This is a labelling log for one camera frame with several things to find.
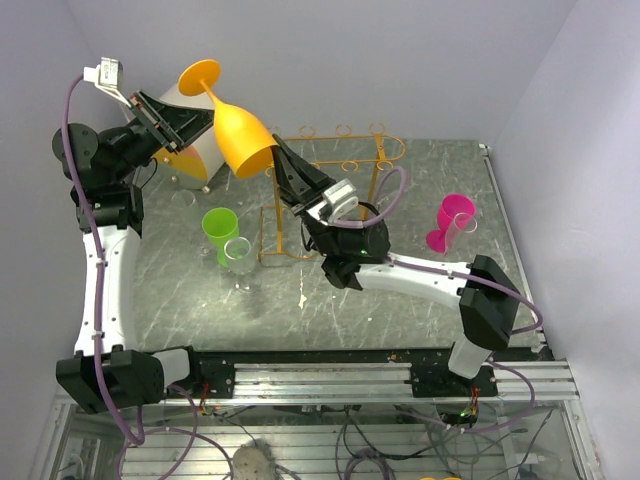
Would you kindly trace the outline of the pink plastic wine glass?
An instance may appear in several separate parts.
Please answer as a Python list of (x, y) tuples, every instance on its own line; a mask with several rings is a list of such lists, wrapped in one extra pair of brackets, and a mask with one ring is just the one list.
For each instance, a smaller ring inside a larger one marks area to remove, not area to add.
[(426, 235), (427, 246), (437, 253), (445, 254), (444, 236), (454, 216), (460, 212), (473, 214), (476, 218), (476, 205), (467, 196), (449, 194), (441, 202), (437, 212), (438, 228)]

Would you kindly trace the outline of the white round drawer box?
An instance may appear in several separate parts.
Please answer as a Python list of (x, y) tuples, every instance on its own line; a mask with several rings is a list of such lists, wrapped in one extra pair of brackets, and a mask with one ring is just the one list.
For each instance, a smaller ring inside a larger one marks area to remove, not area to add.
[[(209, 120), (213, 121), (214, 104), (205, 93), (185, 96), (179, 91), (178, 85), (174, 84), (160, 100), (174, 106), (207, 110)], [(210, 191), (209, 182), (225, 163), (212, 125), (186, 149), (171, 153), (163, 148), (157, 152), (156, 159), (161, 177), (181, 188), (201, 190), (204, 193)]]

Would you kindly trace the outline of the clear wide wine glass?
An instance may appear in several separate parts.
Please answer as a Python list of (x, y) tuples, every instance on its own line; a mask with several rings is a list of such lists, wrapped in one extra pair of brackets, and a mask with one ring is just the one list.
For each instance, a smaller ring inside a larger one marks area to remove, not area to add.
[(252, 243), (245, 237), (235, 237), (224, 245), (229, 270), (235, 275), (235, 287), (242, 293), (252, 291), (251, 275), (257, 264)]

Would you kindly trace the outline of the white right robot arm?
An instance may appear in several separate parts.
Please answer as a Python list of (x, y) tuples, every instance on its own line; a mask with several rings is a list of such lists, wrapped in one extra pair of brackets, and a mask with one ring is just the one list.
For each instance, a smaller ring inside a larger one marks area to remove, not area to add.
[(481, 366), (508, 347), (524, 299), (490, 257), (470, 263), (435, 262), (391, 250), (386, 218), (397, 208), (394, 198), (380, 211), (366, 204), (366, 220), (348, 215), (362, 206), (348, 179), (337, 181), (275, 139), (273, 169), (280, 200), (300, 219), (303, 245), (318, 253), (322, 271), (338, 289), (390, 291), (424, 298), (459, 311), (462, 333), (454, 341), (440, 373), (450, 394), (465, 394)]

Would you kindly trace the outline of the clear small wine glass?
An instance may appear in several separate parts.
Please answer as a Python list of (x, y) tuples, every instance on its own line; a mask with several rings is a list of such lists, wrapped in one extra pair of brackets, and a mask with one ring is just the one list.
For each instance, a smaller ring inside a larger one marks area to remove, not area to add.
[(179, 212), (190, 212), (197, 209), (197, 200), (192, 191), (176, 191), (171, 197), (171, 206)]

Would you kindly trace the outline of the aluminium mounting rail frame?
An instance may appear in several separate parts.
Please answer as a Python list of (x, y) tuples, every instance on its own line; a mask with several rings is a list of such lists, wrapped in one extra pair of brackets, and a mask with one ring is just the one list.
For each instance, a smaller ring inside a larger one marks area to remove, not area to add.
[(455, 379), (443, 350), (209, 353), (189, 397), (142, 414), (131, 445), (107, 414), (55, 397), (36, 479), (600, 479), (569, 364), (492, 356)]

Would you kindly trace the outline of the yellow plastic wine glass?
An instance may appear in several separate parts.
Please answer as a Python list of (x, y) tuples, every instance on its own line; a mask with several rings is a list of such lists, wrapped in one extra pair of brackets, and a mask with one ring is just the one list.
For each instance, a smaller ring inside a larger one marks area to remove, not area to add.
[(213, 59), (195, 62), (178, 80), (185, 96), (206, 94), (214, 106), (213, 130), (219, 150), (238, 179), (265, 170), (273, 161), (276, 140), (262, 122), (247, 110), (224, 102), (213, 91), (221, 72)]

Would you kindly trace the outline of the green plastic wine glass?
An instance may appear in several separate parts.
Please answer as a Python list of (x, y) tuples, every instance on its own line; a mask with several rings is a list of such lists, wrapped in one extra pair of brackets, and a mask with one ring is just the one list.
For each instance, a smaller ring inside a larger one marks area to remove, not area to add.
[(209, 242), (216, 248), (218, 263), (226, 267), (224, 247), (229, 240), (239, 236), (237, 215), (231, 209), (217, 207), (204, 214), (201, 227)]

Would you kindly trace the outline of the clear tall wine glass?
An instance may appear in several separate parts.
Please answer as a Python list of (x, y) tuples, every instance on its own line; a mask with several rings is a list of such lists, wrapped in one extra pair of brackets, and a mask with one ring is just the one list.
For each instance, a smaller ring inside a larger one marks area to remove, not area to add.
[(473, 214), (456, 214), (444, 236), (445, 255), (451, 256), (465, 250), (474, 238), (478, 223)]

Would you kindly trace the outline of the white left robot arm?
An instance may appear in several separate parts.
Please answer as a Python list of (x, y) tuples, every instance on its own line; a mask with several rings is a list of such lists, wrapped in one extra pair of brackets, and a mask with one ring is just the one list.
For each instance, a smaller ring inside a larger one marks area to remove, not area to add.
[(134, 172), (180, 153), (213, 124), (207, 108), (177, 106), (142, 91), (129, 103), (134, 117), (96, 132), (63, 121), (52, 151), (73, 182), (71, 198), (86, 254), (85, 298), (73, 355), (56, 364), (59, 385), (88, 414), (110, 407), (156, 404), (170, 386), (182, 397), (203, 387), (204, 373), (190, 346), (141, 351), (134, 328), (133, 276), (144, 219)]

